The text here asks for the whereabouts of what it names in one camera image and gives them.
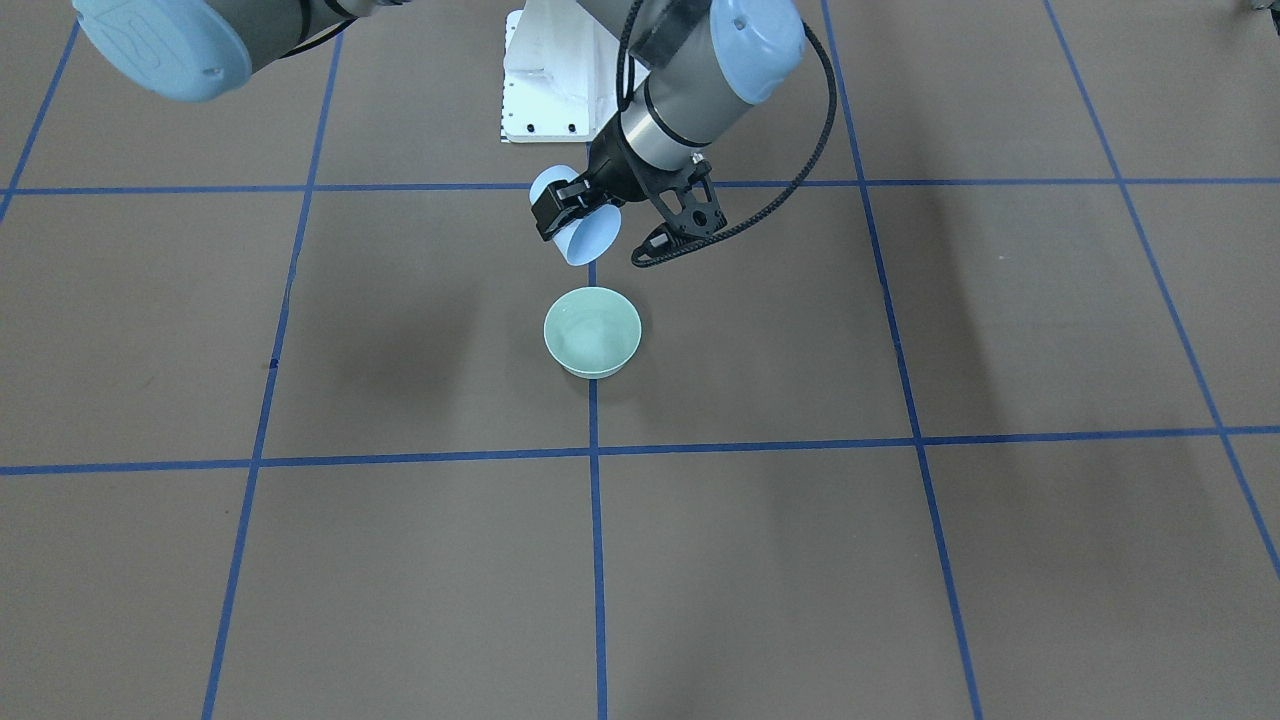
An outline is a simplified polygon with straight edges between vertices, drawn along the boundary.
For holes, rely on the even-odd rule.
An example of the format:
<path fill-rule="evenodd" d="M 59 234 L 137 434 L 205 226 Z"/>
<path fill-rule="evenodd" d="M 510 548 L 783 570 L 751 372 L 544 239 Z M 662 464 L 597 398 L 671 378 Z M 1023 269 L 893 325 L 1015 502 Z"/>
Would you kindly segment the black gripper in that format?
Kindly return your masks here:
<path fill-rule="evenodd" d="M 621 205 L 646 202 L 659 213 L 716 211 L 710 177 L 696 176 L 699 147 L 644 120 L 628 128 L 608 120 L 591 141 L 585 176 L 539 176 L 531 184 L 531 213 L 544 242 L 602 205 L 602 192 Z"/>

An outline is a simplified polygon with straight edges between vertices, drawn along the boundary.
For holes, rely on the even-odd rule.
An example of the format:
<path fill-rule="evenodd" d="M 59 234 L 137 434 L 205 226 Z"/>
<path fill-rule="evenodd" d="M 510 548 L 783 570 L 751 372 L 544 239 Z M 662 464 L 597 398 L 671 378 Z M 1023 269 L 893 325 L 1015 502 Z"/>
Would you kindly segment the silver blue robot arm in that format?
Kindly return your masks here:
<path fill-rule="evenodd" d="M 616 240 L 627 205 L 652 205 L 645 252 L 731 233 L 704 154 L 794 73 L 812 32 L 791 1 L 76 1 L 79 28 L 124 77 L 206 102 L 271 64 L 352 29 L 398 61 L 393 79 L 489 79 L 511 142 L 589 137 L 584 170 L 531 183 L 543 240 L 584 265 Z"/>

